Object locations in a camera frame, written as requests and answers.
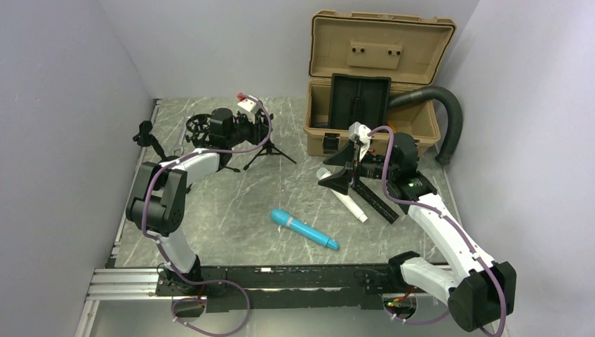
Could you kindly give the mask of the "white microphone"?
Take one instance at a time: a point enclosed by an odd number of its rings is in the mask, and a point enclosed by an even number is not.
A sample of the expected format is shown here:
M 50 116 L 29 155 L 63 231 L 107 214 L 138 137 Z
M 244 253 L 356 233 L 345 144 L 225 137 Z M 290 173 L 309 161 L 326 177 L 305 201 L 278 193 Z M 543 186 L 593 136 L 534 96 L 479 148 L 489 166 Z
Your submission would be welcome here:
M 316 172 L 316 177 L 318 180 L 322 180 L 323 178 L 327 178 L 331 175 L 331 172 L 327 168 L 320 168 Z M 357 218 L 361 223 L 364 223 L 368 220 L 368 216 L 364 213 L 364 211 L 357 205 L 357 203 L 349 196 L 345 194 L 341 194 L 336 192 L 335 190 L 331 190 L 331 192 L 340 200 L 340 202 L 350 211 L 350 213 Z

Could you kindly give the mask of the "black microphone silver grille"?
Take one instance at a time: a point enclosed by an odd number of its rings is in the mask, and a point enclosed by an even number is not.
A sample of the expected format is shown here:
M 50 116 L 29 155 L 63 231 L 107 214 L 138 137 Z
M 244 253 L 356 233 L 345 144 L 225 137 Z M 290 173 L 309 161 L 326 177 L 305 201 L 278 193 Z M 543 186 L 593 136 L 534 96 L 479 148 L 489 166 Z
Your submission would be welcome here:
M 367 185 L 359 180 L 352 183 L 352 189 L 363 198 L 373 209 L 379 213 L 388 223 L 394 223 L 399 215 L 388 204 L 381 200 Z

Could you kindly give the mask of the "black tripod stand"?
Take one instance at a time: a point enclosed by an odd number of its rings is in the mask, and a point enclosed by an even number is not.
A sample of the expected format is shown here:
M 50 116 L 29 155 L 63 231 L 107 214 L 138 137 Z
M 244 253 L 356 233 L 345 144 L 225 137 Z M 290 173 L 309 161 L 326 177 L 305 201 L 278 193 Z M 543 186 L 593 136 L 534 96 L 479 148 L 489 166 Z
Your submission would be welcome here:
M 256 122 L 253 127 L 253 137 L 249 140 L 250 143 L 257 145 L 261 143 L 267 136 L 267 134 L 272 131 L 270 123 L 266 119 L 263 113 L 259 112 L 256 117 Z M 259 151 L 253 156 L 253 158 L 243 167 L 244 171 L 247 171 L 250 165 L 258 158 L 262 156 L 283 156 L 290 162 L 297 164 L 297 162 L 289 157 L 286 153 L 282 152 L 279 148 L 275 146 L 275 144 L 271 140 L 271 136 L 269 136 L 268 140 L 260 146 Z
M 239 115 L 225 107 L 217 108 L 210 114 L 195 114 L 186 122 L 190 132 L 185 136 L 186 141 L 210 150 L 232 150 L 238 144 Z

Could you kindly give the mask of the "cyan microphone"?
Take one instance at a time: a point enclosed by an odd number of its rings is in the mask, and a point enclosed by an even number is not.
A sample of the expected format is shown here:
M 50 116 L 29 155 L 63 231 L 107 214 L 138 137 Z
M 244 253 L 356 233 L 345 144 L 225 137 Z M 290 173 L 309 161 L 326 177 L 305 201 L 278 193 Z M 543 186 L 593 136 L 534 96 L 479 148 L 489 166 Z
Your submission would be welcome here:
M 294 218 L 291 214 L 282 209 L 273 209 L 270 218 L 280 227 L 285 227 L 289 230 L 292 230 L 323 247 L 332 249 L 334 251 L 337 251 L 340 248 L 340 245 L 334 239 L 310 227 L 309 225 L 306 225 L 304 222 Z

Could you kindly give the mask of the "black round base mic stand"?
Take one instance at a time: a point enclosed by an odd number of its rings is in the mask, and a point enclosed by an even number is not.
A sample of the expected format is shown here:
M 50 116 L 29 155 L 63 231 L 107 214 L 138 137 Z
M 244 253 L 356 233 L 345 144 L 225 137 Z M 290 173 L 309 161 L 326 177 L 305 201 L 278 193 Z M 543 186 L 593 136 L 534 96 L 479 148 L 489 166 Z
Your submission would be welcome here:
M 169 156 L 166 155 L 159 140 L 152 134 L 153 123 L 150 120 L 142 121 L 139 126 L 139 131 L 132 139 L 140 147 L 151 147 L 157 156 L 163 161 L 169 161 Z

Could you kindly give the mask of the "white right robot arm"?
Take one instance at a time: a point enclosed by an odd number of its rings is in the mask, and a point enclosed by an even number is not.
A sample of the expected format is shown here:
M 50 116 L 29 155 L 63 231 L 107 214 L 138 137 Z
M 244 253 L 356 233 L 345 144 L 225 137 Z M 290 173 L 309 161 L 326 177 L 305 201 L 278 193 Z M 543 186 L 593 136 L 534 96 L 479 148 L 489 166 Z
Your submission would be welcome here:
M 481 249 L 454 219 L 437 189 L 418 170 L 412 136 L 395 133 L 384 156 L 364 153 L 368 143 L 355 138 L 327 158 L 325 165 L 336 165 L 339 159 L 345 165 L 335 174 L 320 168 L 319 185 L 345 196 L 360 176 L 381 179 L 389 199 L 424 230 L 450 267 L 444 270 L 407 251 L 389 259 L 384 280 L 395 291 L 418 288 L 435 297 L 465 331 L 485 331 L 497 323 L 492 335 L 501 336 L 505 319 L 514 310 L 516 270 Z

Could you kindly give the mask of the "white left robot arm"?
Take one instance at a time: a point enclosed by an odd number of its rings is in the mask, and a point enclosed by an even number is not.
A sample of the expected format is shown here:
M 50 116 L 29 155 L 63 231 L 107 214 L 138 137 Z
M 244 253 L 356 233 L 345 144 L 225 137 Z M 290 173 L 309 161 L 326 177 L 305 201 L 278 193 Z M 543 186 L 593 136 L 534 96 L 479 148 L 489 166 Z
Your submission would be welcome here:
M 228 169 L 236 146 L 248 142 L 255 149 L 269 141 L 273 115 L 261 107 L 247 112 L 217 108 L 195 114 L 185 123 L 183 136 L 195 149 L 183 157 L 141 164 L 126 205 L 126 219 L 158 246 L 174 286 L 185 295 L 201 286 L 201 263 L 189 247 L 181 224 L 190 187 L 212 173 Z

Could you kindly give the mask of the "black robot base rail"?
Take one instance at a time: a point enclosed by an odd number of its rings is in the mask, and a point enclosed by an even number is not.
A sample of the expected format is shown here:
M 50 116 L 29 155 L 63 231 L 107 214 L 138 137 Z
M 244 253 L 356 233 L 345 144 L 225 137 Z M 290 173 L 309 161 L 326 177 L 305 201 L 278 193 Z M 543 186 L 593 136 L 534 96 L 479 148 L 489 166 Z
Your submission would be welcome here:
M 207 284 L 188 285 L 173 272 L 158 272 L 159 298 L 200 297 L 208 313 L 251 308 L 358 307 L 382 309 L 409 303 L 417 291 L 392 279 L 388 264 L 203 266 Z

